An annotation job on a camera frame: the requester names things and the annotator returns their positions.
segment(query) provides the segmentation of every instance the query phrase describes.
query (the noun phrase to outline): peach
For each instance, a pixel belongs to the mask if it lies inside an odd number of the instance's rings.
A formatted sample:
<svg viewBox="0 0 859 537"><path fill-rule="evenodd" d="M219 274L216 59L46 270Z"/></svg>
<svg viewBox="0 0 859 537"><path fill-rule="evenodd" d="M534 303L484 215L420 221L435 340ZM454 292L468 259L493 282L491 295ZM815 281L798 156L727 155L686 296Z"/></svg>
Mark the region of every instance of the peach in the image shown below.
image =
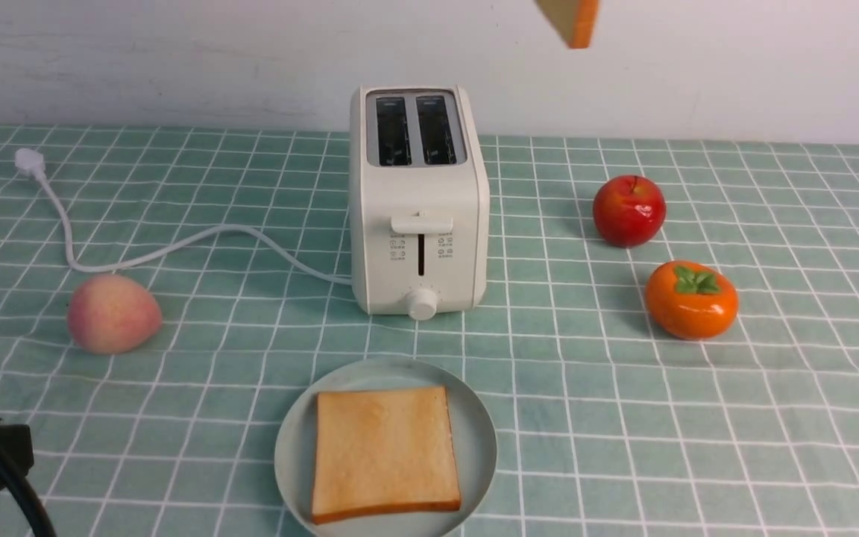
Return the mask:
<svg viewBox="0 0 859 537"><path fill-rule="evenodd" d="M154 296L120 274L92 276L72 293L69 333L92 354L122 354L139 347L161 328Z"/></svg>

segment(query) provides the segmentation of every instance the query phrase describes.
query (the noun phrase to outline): falling bread slice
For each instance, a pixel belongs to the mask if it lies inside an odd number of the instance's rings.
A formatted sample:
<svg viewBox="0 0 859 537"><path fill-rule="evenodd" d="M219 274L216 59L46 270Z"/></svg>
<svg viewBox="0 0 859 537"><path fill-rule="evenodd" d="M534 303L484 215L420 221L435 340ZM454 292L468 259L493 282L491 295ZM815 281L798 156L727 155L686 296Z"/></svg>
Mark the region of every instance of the falling bread slice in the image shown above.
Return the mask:
<svg viewBox="0 0 859 537"><path fill-rule="evenodd" d="M535 0L569 48L587 48L592 42L600 0Z"/></svg>
<svg viewBox="0 0 859 537"><path fill-rule="evenodd" d="M317 394L314 524L462 506L443 386Z"/></svg>

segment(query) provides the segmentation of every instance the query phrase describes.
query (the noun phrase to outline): orange persimmon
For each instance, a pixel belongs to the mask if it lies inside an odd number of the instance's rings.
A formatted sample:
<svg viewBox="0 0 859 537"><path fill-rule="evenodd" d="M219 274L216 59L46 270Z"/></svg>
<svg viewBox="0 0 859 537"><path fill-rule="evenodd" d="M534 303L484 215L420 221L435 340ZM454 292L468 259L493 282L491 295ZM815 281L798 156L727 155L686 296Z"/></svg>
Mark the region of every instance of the orange persimmon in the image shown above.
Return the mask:
<svg viewBox="0 0 859 537"><path fill-rule="evenodd" d="M679 339L710 339L737 317L737 290L719 272L691 261L659 266L645 286L645 307Z"/></svg>

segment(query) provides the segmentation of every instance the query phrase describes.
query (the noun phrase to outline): white cable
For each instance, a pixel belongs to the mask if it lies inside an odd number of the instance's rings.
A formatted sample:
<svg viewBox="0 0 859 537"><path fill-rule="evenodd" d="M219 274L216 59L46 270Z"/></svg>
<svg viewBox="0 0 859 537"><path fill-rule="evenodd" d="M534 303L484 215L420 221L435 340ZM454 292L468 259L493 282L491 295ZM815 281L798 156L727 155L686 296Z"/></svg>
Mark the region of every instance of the white cable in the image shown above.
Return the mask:
<svg viewBox="0 0 859 537"><path fill-rule="evenodd" d="M45 190L45 194L48 194L48 198L51 200L51 204L55 206L55 210L58 211L58 217L61 218L62 228L65 231L65 259L68 260L69 266L71 266L75 271L80 272L109 272L109 271L119 271L119 269L129 269L132 266L138 266L142 263L146 263L151 261L152 259L157 259L158 257L170 254L177 249L181 249L186 247L187 245L193 244L193 242L200 241L206 237L210 237L211 235L216 235L218 233L224 231L239 231L242 233L247 233L248 235L252 235L257 238L259 241L263 242L263 244L268 245L270 248L273 248L277 254L283 256L284 259L287 259L294 266L297 266L301 271L310 274L311 276L316 276L324 281L331 282L333 284L350 285L350 280L348 278L340 278L339 276L334 276L331 274L324 274L323 272L317 271L317 269L310 268L310 266L304 265L300 261L297 260L296 257L289 254L286 249L283 249L274 242L270 237L267 237L262 232L258 231L258 229L253 227L248 227L248 225L238 225L238 224L221 224L215 225L215 227L211 227L209 229L205 229L200 233L196 233L191 235L190 237L183 239L181 241L175 242L170 247L161 248L159 251L153 251L150 254L142 255L141 257L136 257L129 261L122 261L121 263L115 263L112 265L102 265L102 266L85 266L81 265L78 262L78 259L75 259L75 249L72 247L74 245L74 239L72 238L72 224L69 223L68 214L65 212L65 207L62 207L61 201L58 200L58 197L55 196L54 191L51 190L51 187L48 185L48 178L45 176L45 158L41 153L37 151L22 148L15 152L15 167L17 167L21 173L31 176L35 179L35 181Z"/></svg>

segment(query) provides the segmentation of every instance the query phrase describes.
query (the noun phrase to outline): black cable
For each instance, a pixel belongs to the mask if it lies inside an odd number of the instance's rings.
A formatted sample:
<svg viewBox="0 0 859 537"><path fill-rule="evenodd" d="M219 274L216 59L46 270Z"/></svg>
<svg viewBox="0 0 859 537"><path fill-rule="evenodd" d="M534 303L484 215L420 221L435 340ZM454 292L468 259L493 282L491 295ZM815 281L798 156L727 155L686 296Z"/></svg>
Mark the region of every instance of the black cable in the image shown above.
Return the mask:
<svg viewBox="0 0 859 537"><path fill-rule="evenodd" d="M2 448L0 448L0 480L13 495L15 503L18 503L34 536L57 537L51 520L48 519L48 513L45 512L45 507L42 506L38 495L35 494L31 485L28 485L28 480L15 466L15 463L4 454Z"/></svg>

